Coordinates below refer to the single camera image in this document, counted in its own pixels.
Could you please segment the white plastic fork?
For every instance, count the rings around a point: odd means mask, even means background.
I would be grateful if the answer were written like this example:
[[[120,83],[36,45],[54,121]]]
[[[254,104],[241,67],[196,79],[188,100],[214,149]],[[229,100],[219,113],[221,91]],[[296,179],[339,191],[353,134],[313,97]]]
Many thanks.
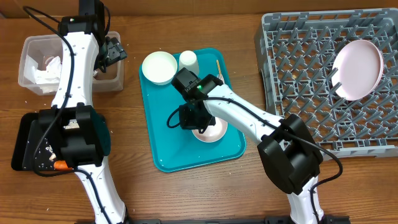
[[[222,74],[218,74],[218,76],[217,76],[223,83],[225,83],[225,81],[224,81],[224,77],[222,76]]]

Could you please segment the orange carrot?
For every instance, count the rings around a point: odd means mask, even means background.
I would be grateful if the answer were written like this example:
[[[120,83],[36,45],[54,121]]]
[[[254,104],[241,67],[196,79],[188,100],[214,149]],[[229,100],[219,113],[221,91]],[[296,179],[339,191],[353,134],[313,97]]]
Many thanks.
[[[68,167],[68,165],[65,161],[55,161],[53,167],[55,170],[59,170],[59,171],[73,170],[71,167]]]

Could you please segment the rice and peanut scraps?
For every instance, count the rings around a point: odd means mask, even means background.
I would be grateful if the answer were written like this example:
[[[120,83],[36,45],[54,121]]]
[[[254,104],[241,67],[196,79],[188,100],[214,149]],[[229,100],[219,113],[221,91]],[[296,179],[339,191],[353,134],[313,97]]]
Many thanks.
[[[25,162],[27,165],[31,166],[32,158],[37,147],[37,141],[28,140],[26,151],[25,151]],[[41,168],[50,168],[53,167],[54,162],[57,160],[57,156],[55,155],[51,145],[45,139],[40,144],[40,148],[36,153],[35,164]]]

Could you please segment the white round plate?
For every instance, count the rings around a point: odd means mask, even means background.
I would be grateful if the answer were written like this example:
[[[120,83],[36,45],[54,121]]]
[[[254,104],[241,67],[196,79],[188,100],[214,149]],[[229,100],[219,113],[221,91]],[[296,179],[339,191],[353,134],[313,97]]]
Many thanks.
[[[339,51],[332,68],[336,69],[331,78],[335,93],[348,101],[360,100],[380,82],[384,58],[372,42],[355,40]]]

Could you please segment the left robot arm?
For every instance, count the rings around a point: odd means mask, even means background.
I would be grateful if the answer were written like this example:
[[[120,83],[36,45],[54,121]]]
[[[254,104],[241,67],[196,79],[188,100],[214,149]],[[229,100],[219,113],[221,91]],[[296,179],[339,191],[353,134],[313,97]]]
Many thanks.
[[[95,213],[95,223],[129,223],[127,208],[109,170],[111,136],[93,108],[93,73],[124,58],[117,39],[107,34],[109,9],[101,1],[80,1],[76,16],[63,17],[55,30],[62,40],[60,83],[52,105],[39,112],[39,125],[64,170],[82,182]]]

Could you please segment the white napkin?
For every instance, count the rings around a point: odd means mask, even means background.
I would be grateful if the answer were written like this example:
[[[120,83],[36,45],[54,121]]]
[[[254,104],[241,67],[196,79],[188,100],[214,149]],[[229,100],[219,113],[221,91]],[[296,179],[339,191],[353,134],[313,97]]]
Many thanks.
[[[24,78],[37,89],[38,95],[54,94],[58,90],[62,62],[59,56],[44,57],[44,69],[30,56],[25,59]]]

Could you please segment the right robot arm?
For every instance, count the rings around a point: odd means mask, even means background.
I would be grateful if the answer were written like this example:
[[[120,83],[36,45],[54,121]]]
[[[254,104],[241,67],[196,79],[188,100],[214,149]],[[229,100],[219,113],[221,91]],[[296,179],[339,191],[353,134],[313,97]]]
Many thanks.
[[[296,115],[281,118],[263,111],[235,94],[214,75],[198,78],[186,68],[171,84],[185,104],[175,113],[178,126],[204,133],[216,118],[234,126],[257,145],[265,173],[287,194],[291,223],[321,223],[316,184],[323,156],[306,124]]]

